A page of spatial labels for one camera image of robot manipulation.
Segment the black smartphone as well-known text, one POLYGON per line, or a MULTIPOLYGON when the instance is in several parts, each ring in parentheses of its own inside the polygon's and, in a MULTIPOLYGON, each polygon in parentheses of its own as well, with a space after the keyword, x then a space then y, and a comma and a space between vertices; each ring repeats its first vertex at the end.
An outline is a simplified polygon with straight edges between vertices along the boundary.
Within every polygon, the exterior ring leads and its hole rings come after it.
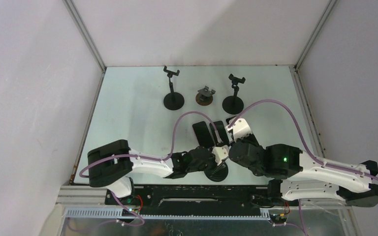
POLYGON ((234 125, 237 119, 238 119, 237 116, 232 116, 232 117, 227 118, 225 121, 227 125, 234 125))

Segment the small teal phone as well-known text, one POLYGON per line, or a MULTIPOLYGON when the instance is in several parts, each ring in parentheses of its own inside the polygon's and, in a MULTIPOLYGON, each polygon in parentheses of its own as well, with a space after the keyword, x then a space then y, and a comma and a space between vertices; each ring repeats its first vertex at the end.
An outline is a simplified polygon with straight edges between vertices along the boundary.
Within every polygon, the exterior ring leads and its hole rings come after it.
POLYGON ((218 131, 218 135, 220 137, 220 142, 218 141, 218 138, 217 138, 217 135, 216 135, 216 130, 214 129, 214 126, 210 123, 209 124, 209 127, 211 129, 211 132, 212 132, 212 137, 213 137, 213 140, 214 140, 214 143, 215 144, 223 144, 223 145, 229 145, 230 144, 230 141, 229 141, 229 138, 228 138, 228 134, 227 134, 227 131, 225 129, 225 125, 223 123, 223 121, 214 121, 214 125, 215 127, 217 128, 217 131, 218 131))

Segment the black phone pink case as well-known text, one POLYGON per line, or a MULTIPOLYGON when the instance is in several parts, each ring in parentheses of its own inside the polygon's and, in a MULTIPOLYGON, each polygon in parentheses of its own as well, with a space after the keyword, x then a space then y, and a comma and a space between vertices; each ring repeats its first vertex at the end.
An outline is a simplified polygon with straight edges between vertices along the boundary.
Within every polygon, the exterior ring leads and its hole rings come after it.
POLYGON ((212 148, 215 143, 211 136, 210 130, 205 121, 197 122, 192 125, 199 146, 212 148))

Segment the black round-base phone stand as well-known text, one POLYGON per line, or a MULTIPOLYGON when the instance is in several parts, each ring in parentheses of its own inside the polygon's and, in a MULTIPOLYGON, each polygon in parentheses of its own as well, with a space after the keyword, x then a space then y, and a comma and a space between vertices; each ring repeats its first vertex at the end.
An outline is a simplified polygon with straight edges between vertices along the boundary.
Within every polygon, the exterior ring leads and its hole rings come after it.
POLYGON ((244 102, 238 96, 239 91, 239 84, 244 84, 246 81, 245 77, 238 78, 235 77, 233 74, 228 76, 229 80, 231 81, 233 88, 233 95, 226 97, 222 102, 222 108, 225 112, 231 115, 239 114, 244 109, 244 102))

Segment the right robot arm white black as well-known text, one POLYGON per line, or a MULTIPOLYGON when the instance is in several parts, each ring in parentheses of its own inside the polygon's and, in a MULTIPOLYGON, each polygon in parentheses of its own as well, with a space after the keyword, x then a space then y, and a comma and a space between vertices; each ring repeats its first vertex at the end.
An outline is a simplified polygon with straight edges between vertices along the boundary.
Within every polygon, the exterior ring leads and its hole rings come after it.
POLYGON ((331 162, 320 165, 297 147, 263 148, 245 140, 231 146, 229 159, 257 177, 270 179, 266 198, 274 206, 300 199, 335 199, 354 207, 378 204, 378 184, 368 177, 366 163, 349 165, 352 172, 347 172, 333 168, 331 162))

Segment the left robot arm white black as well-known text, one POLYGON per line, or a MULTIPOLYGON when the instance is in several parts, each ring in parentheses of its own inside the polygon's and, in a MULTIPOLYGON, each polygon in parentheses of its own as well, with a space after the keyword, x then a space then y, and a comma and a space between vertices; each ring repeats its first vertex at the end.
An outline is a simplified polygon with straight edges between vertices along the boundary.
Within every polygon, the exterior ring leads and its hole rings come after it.
POLYGON ((132 150, 127 140, 117 140, 92 149, 87 158, 88 165, 80 176, 88 178, 90 187, 106 187, 124 205, 132 204, 136 198, 129 174, 178 179, 193 172, 213 172, 221 165, 217 156, 205 147, 175 152, 170 157, 149 157, 132 150))

